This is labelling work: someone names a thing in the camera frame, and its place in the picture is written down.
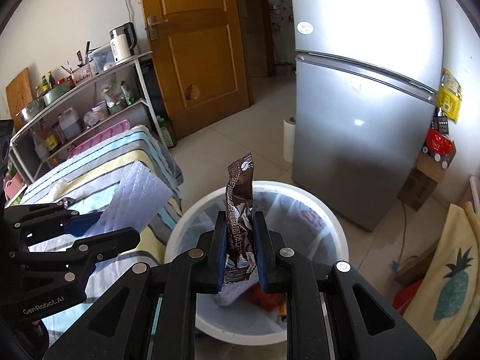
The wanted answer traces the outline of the metal kitchen shelf rack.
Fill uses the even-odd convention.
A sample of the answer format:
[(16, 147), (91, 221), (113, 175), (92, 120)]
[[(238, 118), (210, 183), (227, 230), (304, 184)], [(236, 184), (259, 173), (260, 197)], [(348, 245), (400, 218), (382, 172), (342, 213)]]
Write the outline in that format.
[[(26, 184), (30, 185), (47, 173), (48, 169), (54, 166), (54, 158), (64, 160), (75, 146), (89, 139), (91, 135), (114, 125), (119, 119), (128, 119), (133, 126), (145, 125), (154, 131), (157, 136), (161, 135), (142, 69), (142, 62), (150, 59), (151, 52), (149, 51), (134, 55), (106, 72), (83, 81), (33, 116), (13, 135), (10, 141), (10, 159)], [(133, 89), (135, 102), (114, 115), (107, 116), (106, 119), (98, 122), (94, 127), (83, 129), (80, 134), (68, 139), (65, 144), (58, 147), (48, 158), (41, 160), (34, 150), (31, 132), (40, 130), (39, 124), (41, 121), (52, 126), (58, 121), (58, 117), (69, 108), (75, 110), (79, 120), (83, 120), (84, 115), (92, 111), (92, 108), (101, 102), (101, 87), (111, 75), (115, 75), (118, 81), (127, 81)]]

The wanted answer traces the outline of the silver refrigerator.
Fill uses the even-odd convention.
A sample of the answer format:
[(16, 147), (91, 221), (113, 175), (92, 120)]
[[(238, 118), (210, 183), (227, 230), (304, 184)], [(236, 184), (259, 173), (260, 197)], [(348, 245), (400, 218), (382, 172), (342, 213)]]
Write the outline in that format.
[(421, 151), (443, 64), (439, 0), (292, 0), (293, 180), (372, 231)]

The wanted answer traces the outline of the wooden cutting board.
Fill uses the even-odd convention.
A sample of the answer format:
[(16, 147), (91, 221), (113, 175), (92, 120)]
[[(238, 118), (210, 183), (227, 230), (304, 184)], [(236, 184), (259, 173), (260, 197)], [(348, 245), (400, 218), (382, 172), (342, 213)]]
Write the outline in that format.
[(19, 113), (32, 101), (29, 69), (27, 67), (7, 85), (6, 95), (10, 116), (16, 126), (19, 127), (23, 124)]

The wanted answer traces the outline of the striped tablecloth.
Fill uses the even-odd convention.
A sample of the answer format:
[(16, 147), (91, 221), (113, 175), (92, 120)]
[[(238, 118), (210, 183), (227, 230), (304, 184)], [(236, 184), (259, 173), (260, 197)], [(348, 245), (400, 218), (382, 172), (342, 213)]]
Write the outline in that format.
[(134, 263), (163, 263), (168, 238), (182, 216), (183, 175), (160, 139), (139, 125), (68, 159), (28, 186), (22, 197), (23, 205), (65, 199), (70, 209), (82, 215), (104, 211), (135, 162), (148, 167), (171, 190), (172, 196), (142, 231), (136, 248), (106, 262), (91, 275), (85, 302), (43, 320), (51, 342), (58, 340)]

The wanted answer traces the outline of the white foam net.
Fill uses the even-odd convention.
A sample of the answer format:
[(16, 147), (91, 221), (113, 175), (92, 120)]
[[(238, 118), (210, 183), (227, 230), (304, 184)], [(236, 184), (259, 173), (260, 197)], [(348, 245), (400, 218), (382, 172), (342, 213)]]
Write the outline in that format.
[(128, 166), (110, 204), (84, 236), (98, 236), (123, 228), (133, 228), (140, 233), (172, 196), (166, 183), (136, 161)]

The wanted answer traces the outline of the red plastic bag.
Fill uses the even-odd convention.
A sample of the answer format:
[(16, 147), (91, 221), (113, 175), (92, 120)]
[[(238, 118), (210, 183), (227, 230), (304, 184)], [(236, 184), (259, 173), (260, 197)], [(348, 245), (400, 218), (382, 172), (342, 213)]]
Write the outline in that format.
[(453, 143), (442, 133), (430, 128), (425, 143), (429, 150), (439, 155), (449, 155), (453, 149)]

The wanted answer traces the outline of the steel mixing bowl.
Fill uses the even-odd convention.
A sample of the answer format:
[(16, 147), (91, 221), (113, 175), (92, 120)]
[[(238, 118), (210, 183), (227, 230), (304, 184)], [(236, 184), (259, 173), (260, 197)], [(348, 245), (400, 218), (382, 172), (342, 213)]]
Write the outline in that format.
[(16, 116), (25, 124), (28, 123), (34, 116), (38, 115), (45, 108), (43, 97), (37, 97), (22, 108)]

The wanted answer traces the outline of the yellow label sauce bottle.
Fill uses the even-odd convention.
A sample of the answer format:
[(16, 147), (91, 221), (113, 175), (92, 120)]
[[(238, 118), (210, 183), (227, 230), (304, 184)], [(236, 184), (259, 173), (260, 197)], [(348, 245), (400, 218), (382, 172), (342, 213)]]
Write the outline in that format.
[(41, 138), (50, 153), (58, 149), (59, 142), (54, 130), (43, 119), (40, 121)]

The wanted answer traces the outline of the white electric kettle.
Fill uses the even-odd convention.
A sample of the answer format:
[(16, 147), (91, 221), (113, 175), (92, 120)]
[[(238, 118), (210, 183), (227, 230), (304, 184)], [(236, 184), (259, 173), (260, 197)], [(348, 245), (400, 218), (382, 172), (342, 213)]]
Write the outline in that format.
[(110, 46), (116, 63), (128, 59), (135, 54), (137, 34), (132, 22), (127, 22), (112, 29), (109, 34)]

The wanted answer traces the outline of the brown wooden door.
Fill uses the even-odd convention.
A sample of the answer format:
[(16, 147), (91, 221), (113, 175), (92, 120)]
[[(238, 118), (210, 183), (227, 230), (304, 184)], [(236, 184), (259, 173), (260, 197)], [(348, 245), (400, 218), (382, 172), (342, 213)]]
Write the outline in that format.
[(252, 105), (239, 0), (142, 0), (142, 10), (177, 138)]

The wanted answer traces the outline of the yellow bag on fridge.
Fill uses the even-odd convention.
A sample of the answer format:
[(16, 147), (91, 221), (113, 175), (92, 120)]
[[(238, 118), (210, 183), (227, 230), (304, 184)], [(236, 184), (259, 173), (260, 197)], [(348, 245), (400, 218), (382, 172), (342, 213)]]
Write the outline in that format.
[(438, 91), (438, 107), (454, 123), (459, 118), (461, 101), (461, 84), (448, 69), (443, 68)]

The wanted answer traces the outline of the brown coffee sachet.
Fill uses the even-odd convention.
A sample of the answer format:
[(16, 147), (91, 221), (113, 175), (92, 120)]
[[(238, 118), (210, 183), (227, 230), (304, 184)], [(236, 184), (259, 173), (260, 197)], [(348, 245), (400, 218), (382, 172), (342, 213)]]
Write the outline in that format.
[(228, 166), (229, 180), (224, 194), (227, 236), (225, 284), (246, 281), (256, 269), (251, 225), (254, 168), (251, 153)]

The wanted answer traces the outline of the white paper roll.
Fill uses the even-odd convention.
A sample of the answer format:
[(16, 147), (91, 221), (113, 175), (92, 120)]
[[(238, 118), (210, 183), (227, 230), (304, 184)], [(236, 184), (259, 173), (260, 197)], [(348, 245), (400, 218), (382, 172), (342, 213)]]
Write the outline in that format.
[(283, 120), (283, 158), (288, 163), (292, 163), (294, 158), (295, 126), (295, 116)]

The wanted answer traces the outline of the green glass bottle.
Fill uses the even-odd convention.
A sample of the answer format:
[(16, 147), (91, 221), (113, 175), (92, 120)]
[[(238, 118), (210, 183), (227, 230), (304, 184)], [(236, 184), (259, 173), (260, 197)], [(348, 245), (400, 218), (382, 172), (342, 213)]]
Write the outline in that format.
[(160, 115), (158, 115), (156, 119), (159, 124), (160, 132), (162, 134), (162, 137), (165, 141), (166, 146), (169, 149), (176, 147), (177, 139), (173, 130), (173, 126), (171, 125), (170, 121)]

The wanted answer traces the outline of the green enamel basin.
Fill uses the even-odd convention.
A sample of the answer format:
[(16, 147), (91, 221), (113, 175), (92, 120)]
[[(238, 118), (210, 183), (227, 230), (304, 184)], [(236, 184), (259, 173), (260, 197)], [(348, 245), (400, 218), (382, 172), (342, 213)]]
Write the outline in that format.
[(50, 90), (42, 94), (43, 102), (45, 106), (48, 107), (51, 103), (55, 102), (64, 94), (68, 93), (71, 90), (71, 86), (67, 81), (62, 82), (61, 84), (51, 88)]

